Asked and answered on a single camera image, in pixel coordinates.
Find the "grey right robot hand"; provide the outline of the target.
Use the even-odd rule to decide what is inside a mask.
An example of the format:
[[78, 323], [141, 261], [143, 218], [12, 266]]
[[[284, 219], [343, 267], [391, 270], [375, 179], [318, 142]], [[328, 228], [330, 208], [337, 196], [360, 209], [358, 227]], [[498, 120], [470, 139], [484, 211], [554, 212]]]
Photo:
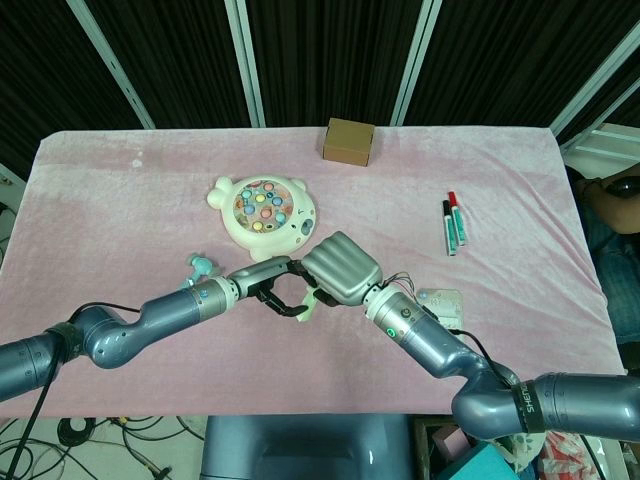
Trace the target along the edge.
[[339, 305], [362, 305], [383, 280], [378, 262], [342, 231], [313, 247], [301, 263], [318, 288]]

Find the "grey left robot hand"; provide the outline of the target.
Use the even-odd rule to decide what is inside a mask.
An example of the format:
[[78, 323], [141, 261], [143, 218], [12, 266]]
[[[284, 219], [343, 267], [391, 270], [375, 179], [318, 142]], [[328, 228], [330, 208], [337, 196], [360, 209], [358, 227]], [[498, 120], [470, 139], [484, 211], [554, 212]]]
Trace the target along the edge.
[[278, 315], [292, 318], [305, 313], [308, 306], [286, 305], [272, 291], [276, 280], [288, 274], [303, 277], [301, 262], [287, 256], [278, 256], [237, 270], [227, 279], [237, 287], [238, 299], [256, 298]]

